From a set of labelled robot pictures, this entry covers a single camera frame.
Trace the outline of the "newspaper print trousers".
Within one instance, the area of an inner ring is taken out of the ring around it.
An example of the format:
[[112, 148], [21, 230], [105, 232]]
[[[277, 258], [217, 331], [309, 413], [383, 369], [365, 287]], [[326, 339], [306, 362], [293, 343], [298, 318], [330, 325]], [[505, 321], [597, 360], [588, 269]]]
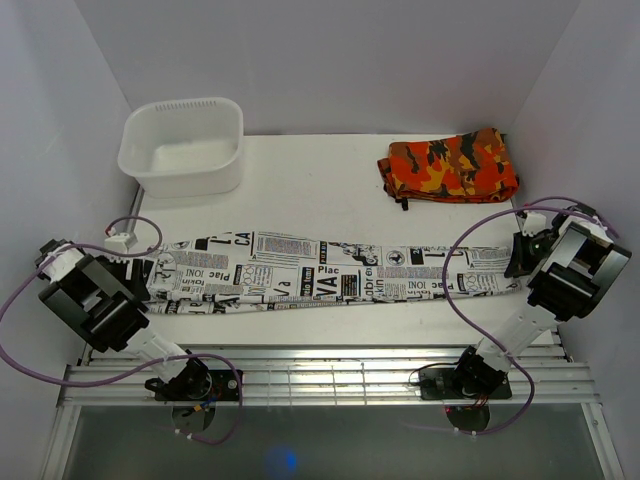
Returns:
[[145, 257], [147, 306], [214, 315], [510, 294], [507, 247], [378, 246], [228, 232]]

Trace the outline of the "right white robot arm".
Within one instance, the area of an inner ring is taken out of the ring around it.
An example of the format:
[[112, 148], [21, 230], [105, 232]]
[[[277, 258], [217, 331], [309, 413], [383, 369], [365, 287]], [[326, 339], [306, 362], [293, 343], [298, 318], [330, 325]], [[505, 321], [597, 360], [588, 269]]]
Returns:
[[468, 347], [451, 371], [450, 385], [464, 397], [488, 398], [507, 381], [516, 358], [543, 333], [591, 314], [632, 257], [591, 207], [576, 203], [521, 207], [506, 278], [526, 280], [524, 306], [495, 332]]

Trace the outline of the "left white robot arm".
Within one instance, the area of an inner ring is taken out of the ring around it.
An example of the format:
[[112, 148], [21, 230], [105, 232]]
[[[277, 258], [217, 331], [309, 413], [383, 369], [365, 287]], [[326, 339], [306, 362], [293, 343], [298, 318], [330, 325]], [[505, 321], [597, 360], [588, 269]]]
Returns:
[[201, 400], [213, 392], [208, 367], [150, 326], [147, 307], [122, 276], [122, 265], [66, 240], [51, 240], [35, 261], [48, 282], [40, 301], [95, 350], [126, 353], [151, 367], [145, 387], [169, 401]]

